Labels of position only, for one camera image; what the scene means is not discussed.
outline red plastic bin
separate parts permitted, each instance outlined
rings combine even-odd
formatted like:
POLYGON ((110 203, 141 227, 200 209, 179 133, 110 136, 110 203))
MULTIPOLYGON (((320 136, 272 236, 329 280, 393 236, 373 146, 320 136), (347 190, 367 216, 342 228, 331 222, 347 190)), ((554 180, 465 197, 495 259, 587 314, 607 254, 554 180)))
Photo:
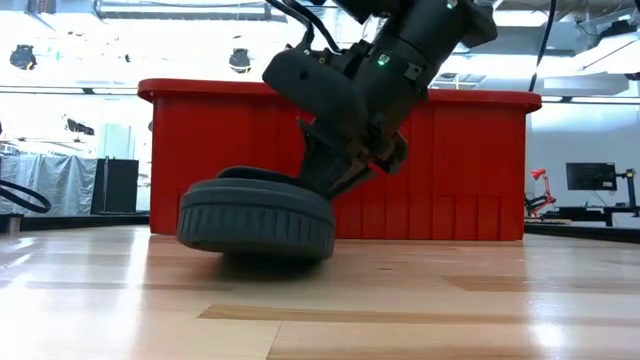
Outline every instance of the red plastic bin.
MULTIPOLYGON (((302 112, 262 83, 149 79, 153 103, 151 232, 174 235, 182 194, 222 169, 296 175, 302 112)), ((531 93, 431 90, 401 132, 409 160, 337 198, 341 239, 522 239, 531 93)))

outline computer monitor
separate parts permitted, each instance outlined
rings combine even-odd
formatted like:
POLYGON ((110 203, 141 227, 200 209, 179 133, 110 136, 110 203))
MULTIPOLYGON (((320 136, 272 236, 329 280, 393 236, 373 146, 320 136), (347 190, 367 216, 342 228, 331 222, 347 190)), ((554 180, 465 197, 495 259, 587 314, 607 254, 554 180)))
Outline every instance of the computer monitor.
POLYGON ((569 190, 617 191, 616 166, 613 163, 567 163, 569 190))

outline gray curtain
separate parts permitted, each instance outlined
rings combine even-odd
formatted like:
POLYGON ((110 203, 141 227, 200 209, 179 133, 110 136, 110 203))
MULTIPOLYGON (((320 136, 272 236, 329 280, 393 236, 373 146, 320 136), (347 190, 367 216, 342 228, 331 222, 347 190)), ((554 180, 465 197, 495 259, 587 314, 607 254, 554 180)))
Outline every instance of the gray curtain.
MULTIPOLYGON (((97 159, 82 159, 76 156, 5 156, 0 165, 2 180, 35 190, 46 197, 52 205, 49 213, 37 214, 0 197, 0 214, 90 215, 97 159)), ((38 203, 30 196, 24 196, 22 193, 17 195, 30 202, 38 203)))

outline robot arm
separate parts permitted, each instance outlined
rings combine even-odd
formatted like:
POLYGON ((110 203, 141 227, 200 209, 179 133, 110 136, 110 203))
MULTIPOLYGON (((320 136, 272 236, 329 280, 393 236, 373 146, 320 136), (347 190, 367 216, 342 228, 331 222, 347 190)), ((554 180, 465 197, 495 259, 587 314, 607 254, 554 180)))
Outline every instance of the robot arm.
POLYGON ((306 149, 298 179, 328 199, 372 177, 370 165, 398 171, 408 156, 398 129, 428 98, 440 66, 458 43, 474 47, 497 37, 492 8, 472 0, 334 0, 361 24, 387 18, 372 43, 341 50, 295 0, 267 1, 307 25, 302 42, 277 54, 263 80, 314 116, 300 121, 306 149), (331 49, 311 50, 313 26, 331 49))

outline wooden floor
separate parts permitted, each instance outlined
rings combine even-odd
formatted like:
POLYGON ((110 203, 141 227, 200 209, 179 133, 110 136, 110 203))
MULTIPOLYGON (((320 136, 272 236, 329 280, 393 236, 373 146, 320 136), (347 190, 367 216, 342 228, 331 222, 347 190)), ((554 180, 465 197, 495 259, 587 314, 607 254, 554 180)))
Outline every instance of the wooden floor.
POLYGON ((0 238, 2 360, 640 359, 640 246, 342 241, 316 268, 145 227, 0 238))

